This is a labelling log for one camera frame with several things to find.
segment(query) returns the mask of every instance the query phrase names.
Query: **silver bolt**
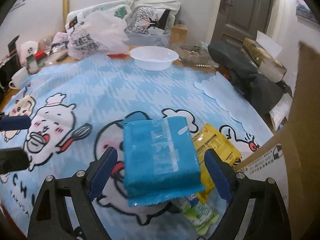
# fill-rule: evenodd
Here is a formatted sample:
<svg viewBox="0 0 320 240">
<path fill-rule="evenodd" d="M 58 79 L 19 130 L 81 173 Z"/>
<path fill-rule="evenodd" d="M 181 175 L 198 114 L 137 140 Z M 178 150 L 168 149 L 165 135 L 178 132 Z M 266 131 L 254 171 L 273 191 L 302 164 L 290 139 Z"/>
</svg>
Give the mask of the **silver bolt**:
<svg viewBox="0 0 320 240">
<path fill-rule="evenodd" d="M 84 171 L 78 171 L 77 172 L 77 177 L 82 177 L 85 174 Z"/>
<path fill-rule="evenodd" d="M 270 184 L 275 184 L 276 183 L 276 181 L 273 178 L 268 178 L 268 182 Z"/>
<path fill-rule="evenodd" d="M 46 181 L 51 181 L 51 180 L 53 180 L 53 176 L 52 176 L 52 175 L 49 175 L 49 176 L 47 176 L 47 177 L 45 178 L 45 180 L 46 180 Z"/>
<path fill-rule="evenodd" d="M 238 179 L 244 179 L 245 178 L 245 175 L 242 172 L 238 172 L 236 174 L 236 176 L 237 176 Z"/>
</svg>

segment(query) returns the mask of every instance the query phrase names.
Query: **blue package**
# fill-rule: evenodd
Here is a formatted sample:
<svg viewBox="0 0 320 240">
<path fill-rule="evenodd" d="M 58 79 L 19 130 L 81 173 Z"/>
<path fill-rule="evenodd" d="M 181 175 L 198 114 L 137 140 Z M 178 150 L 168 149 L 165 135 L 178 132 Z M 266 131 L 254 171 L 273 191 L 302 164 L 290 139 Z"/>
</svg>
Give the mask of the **blue package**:
<svg viewBox="0 0 320 240">
<path fill-rule="evenodd" d="M 123 131 L 124 187 L 130 207 L 205 189 L 185 117 L 128 122 Z"/>
</svg>

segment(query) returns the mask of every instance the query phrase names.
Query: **door panel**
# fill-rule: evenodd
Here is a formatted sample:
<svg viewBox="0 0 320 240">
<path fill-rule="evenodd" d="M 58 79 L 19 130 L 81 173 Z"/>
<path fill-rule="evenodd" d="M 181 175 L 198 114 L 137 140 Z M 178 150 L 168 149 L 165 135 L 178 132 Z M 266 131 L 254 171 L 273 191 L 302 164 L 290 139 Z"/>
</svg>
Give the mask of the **door panel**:
<svg viewBox="0 0 320 240">
<path fill-rule="evenodd" d="M 266 32 L 273 0 L 221 0 L 212 41 L 225 40 L 242 47 L 244 38 L 255 40 Z"/>
</svg>

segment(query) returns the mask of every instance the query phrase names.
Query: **mug handle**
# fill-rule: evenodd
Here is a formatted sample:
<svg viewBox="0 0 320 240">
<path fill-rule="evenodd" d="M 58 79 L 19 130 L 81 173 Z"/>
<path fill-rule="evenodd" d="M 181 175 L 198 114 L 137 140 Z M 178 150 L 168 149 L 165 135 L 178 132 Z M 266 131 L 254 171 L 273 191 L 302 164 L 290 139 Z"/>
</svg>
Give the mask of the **mug handle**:
<svg viewBox="0 0 320 240">
<path fill-rule="evenodd" d="M 16 87 L 14 86 L 14 83 L 13 83 L 12 81 L 9 82 L 8 86 L 9 86 L 9 88 L 11 88 L 11 89 L 17 89 L 17 90 L 19 90 L 19 88 L 16 88 Z"/>
</svg>

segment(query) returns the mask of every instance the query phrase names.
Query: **yellow snack bag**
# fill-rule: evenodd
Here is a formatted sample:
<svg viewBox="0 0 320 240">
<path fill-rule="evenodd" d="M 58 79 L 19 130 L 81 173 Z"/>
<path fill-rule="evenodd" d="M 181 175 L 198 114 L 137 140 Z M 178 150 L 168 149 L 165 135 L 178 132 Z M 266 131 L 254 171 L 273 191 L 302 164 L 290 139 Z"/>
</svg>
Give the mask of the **yellow snack bag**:
<svg viewBox="0 0 320 240">
<path fill-rule="evenodd" d="M 196 196 L 202 203 L 206 203 L 209 193 L 214 188 L 210 174 L 204 165 L 204 153 L 206 150 L 214 149 L 220 159 L 230 165 L 233 165 L 236 160 L 241 158 L 241 153 L 224 135 L 208 123 L 206 123 L 201 132 L 193 138 L 193 145 L 195 146 L 200 164 L 201 182 L 206 187 L 204 191 L 197 193 Z"/>
</svg>

